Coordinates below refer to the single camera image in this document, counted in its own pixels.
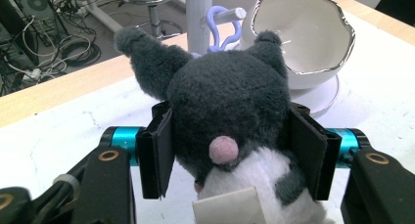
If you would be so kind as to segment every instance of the white plush fur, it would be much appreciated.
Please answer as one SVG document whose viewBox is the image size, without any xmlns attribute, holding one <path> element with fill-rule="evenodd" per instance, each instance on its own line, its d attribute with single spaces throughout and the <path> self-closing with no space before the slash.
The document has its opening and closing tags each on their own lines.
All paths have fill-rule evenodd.
<svg viewBox="0 0 415 224">
<path fill-rule="evenodd" d="M 326 211 L 314 202 L 307 189 L 299 198 L 283 207 L 276 198 L 275 184 L 279 177 L 290 172 L 290 159 L 267 148 L 252 152 L 232 172 L 214 168 L 207 176 L 199 199 L 256 187 L 267 224 L 326 223 Z"/>
</svg>

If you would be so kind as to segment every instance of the gray plush toy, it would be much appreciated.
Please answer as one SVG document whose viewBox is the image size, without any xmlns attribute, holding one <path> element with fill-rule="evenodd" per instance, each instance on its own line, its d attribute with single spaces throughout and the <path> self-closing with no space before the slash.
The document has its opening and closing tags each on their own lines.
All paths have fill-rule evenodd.
<svg viewBox="0 0 415 224">
<path fill-rule="evenodd" d="M 255 186 L 267 223 L 323 223 L 288 140 L 290 95 L 281 40 L 261 33 L 245 51 L 197 59 L 140 28 L 115 35 L 142 90 L 170 101 L 178 162 L 199 199 Z"/>
</svg>

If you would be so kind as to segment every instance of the stool leg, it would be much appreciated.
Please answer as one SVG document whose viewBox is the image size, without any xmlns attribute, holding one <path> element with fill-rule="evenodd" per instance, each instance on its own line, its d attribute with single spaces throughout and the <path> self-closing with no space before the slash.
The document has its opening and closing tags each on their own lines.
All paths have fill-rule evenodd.
<svg viewBox="0 0 415 224">
<path fill-rule="evenodd" d="M 152 26 L 152 34 L 154 37 L 160 39 L 162 37 L 161 21 L 157 11 L 157 6 L 148 6 L 148 8 L 150 15 L 150 25 Z"/>
</svg>

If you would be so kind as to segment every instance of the plush ear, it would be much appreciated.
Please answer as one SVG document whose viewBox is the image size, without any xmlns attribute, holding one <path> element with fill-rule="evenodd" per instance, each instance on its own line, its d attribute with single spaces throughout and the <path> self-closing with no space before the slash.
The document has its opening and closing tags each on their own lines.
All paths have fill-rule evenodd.
<svg viewBox="0 0 415 224">
<path fill-rule="evenodd" d="M 115 34 L 115 47 L 131 59 L 138 83 L 150 96 L 166 100 L 172 76 L 192 55 L 178 46 L 166 46 L 141 28 L 124 28 Z"/>
<path fill-rule="evenodd" d="M 261 32 L 247 52 L 272 66 L 281 76 L 287 78 L 287 68 L 281 51 L 281 39 L 272 31 Z"/>
</svg>

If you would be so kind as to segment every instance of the pink nose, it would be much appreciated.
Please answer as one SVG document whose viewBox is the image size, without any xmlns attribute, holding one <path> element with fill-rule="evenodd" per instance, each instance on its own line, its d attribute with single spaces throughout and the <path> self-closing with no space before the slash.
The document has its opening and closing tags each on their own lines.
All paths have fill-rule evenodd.
<svg viewBox="0 0 415 224">
<path fill-rule="evenodd" d="M 232 162 L 238 156 L 238 145 L 228 136 L 219 136 L 209 145 L 208 156 L 216 164 Z"/>
</svg>

